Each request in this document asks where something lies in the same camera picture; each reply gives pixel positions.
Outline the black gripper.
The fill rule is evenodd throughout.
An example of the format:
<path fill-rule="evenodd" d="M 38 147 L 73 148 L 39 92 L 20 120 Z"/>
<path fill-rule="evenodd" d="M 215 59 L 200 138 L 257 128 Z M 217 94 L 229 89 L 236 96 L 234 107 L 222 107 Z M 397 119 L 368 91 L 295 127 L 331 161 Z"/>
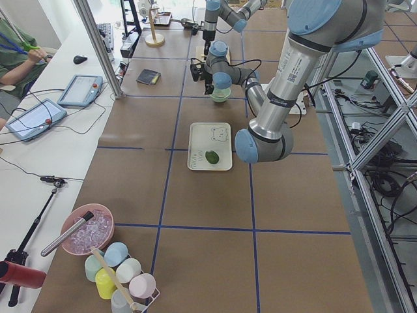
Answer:
<path fill-rule="evenodd" d="M 190 64 L 190 72 L 194 82 L 203 80 L 205 82 L 205 95 L 211 95 L 214 90 L 212 85 L 212 74 L 205 68 L 205 62 L 197 62 Z"/>
<path fill-rule="evenodd" d="M 195 25 L 192 27 L 192 35 L 196 35 L 198 31 L 203 32 L 203 40 L 206 41 L 203 54 L 208 55 L 211 42 L 215 40 L 216 30 L 206 30 L 203 26 Z"/>

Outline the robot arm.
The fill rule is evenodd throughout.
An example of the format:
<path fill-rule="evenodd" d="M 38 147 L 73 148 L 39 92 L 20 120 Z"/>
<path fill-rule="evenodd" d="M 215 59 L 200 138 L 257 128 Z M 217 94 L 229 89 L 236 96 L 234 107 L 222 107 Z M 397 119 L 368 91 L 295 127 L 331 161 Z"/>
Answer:
<path fill-rule="evenodd" d="M 241 33 L 247 25 L 247 21 L 259 9 L 263 9 L 266 0 L 250 0 L 237 11 L 229 6 L 228 1 L 208 0 L 205 4 L 204 20 L 197 27 L 202 30 L 203 40 L 205 41 L 203 55 L 206 57 L 209 53 L 211 43 L 215 40 L 218 19 L 222 19 L 232 30 Z"/>
<path fill-rule="evenodd" d="M 228 46 L 215 39 L 218 19 L 237 32 L 265 1 L 248 1 L 234 11 L 227 1 L 207 1 L 203 23 L 205 64 L 191 66 L 195 81 L 205 81 L 205 92 L 239 85 L 255 118 L 235 136 L 238 157 L 247 163 L 273 162 L 289 155 L 293 134 L 285 122 L 320 56 L 329 52 L 359 51 L 382 39 L 385 1 L 293 1 L 287 12 L 286 43 L 276 76 L 263 89 L 248 68 L 229 64 Z"/>

